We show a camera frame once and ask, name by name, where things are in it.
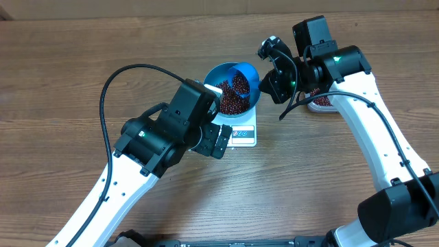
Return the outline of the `blue plastic measuring scoop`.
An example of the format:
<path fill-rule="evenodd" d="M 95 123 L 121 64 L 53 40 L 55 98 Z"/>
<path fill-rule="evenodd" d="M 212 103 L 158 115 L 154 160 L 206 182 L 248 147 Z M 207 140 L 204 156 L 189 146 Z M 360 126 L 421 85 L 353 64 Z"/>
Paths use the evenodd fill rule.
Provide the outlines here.
<path fill-rule="evenodd" d="M 233 86 L 233 77 L 236 74 L 242 75 L 245 79 L 248 81 L 249 85 L 249 92 L 248 93 L 239 93 L 238 90 Z M 227 71 L 227 80 L 232 89 L 238 94 L 240 97 L 247 97 L 251 93 L 255 93 L 259 90 L 259 74 L 257 70 L 247 62 L 240 62 L 236 65 L 233 65 L 228 71 Z"/>

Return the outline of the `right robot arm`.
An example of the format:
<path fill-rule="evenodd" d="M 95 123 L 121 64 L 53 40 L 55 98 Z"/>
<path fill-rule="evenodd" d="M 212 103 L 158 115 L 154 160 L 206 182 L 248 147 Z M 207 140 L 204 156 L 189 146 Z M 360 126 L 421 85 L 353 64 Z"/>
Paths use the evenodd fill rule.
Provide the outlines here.
<path fill-rule="evenodd" d="M 351 129 L 372 174 L 375 195 L 357 218 L 316 237 L 317 246 L 391 246 L 438 221 L 438 175 L 407 142 L 381 98 L 360 48 L 340 48 L 323 16 L 292 28 L 298 55 L 276 36 L 258 49 L 273 69 L 259 90 L 287 111 L 326 97 Z"/>

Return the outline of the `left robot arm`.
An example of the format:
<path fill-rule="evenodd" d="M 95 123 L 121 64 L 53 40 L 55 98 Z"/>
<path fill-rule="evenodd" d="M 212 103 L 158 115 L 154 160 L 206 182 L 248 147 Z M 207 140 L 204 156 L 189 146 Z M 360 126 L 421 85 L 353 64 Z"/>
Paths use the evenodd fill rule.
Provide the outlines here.
<path fill-rule="evenodd" d="M 232 129 L 213 122 L 222 90 L 186 80 L 171 103 L 128 120 L 111 162 L 50 246 L 104 246 L 137 201 L 187 150 L 221 159 Z"/>

